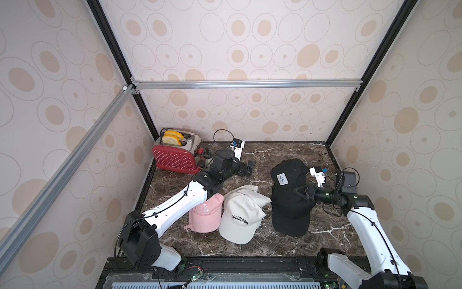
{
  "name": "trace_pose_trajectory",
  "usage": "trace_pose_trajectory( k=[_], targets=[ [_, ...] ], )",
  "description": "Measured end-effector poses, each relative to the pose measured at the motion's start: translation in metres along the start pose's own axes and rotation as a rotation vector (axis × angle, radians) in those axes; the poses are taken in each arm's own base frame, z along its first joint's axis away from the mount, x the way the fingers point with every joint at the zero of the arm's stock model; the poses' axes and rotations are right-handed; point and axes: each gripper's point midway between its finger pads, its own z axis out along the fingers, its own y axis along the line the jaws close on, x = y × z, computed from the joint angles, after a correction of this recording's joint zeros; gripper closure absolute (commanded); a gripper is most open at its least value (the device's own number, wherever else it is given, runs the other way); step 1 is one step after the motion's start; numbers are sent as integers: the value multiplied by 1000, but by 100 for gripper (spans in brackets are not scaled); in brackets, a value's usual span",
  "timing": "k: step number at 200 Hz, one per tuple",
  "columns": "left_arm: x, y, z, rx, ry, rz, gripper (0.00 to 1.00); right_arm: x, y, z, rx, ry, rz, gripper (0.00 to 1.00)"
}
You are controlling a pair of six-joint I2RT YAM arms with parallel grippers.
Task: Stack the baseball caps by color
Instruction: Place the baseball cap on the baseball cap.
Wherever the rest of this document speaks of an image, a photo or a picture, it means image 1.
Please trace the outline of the black cap white patch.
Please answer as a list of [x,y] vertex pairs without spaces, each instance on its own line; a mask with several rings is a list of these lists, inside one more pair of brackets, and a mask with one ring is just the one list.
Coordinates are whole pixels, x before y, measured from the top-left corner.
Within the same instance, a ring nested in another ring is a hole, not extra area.
[[285,160],[271,169],[273,198],[280,202],[296,203],[302,200],[294,189],[306,185],[309,168],[300,159]]

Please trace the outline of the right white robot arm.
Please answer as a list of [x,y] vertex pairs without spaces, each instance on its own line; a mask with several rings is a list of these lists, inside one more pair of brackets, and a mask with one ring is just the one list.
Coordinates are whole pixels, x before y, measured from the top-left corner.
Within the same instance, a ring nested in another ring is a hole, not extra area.
[[414,275],[394,249],[370,198],[358,194],[359,179],[354,172],[337,171],[334,189],[327,188],[322,168],[312,167],[310,174],[316,184],[297,187],[294,193],[308,201],[339,207],[356,230],[371,268],[367,272],[340,250],[322,248],[315,263],[320,275],[337,275],[342,289],[428,288],[426,281]]

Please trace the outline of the beige Colorado cap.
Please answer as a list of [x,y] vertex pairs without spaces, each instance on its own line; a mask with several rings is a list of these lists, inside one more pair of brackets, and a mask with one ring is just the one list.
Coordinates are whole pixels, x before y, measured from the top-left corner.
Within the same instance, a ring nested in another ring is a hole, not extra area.
[[246,195],[233,194],[224,204],[219,227],[220,235],[235,244],[247,244],[254,237],[266,214],[263,208]]

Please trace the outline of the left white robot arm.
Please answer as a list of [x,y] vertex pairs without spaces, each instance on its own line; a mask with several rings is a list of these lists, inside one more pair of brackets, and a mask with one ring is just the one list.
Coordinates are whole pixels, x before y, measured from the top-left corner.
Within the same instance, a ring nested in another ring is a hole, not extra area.
[[193,175],[179,193],[144,213],[128,214],[115,247],[125,254],[134,269],[184,269],[184,257],[174,248],[161,244],[159,238],[183,215],[217,194],[227,179],[234,175],[252,175],[256,161],[242,162],[241,153],[241,148],[217,150],[211,165]]

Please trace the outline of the pink cap with logo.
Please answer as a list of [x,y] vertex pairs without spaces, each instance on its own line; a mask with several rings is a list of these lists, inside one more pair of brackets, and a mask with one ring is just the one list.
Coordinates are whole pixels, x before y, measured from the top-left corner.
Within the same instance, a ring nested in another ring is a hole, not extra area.
[[221,224],[224,196],[215,194],[207,201],[195,206],[188,212],[189,224],[185,230],[198,233],[209,233],[217,230]]

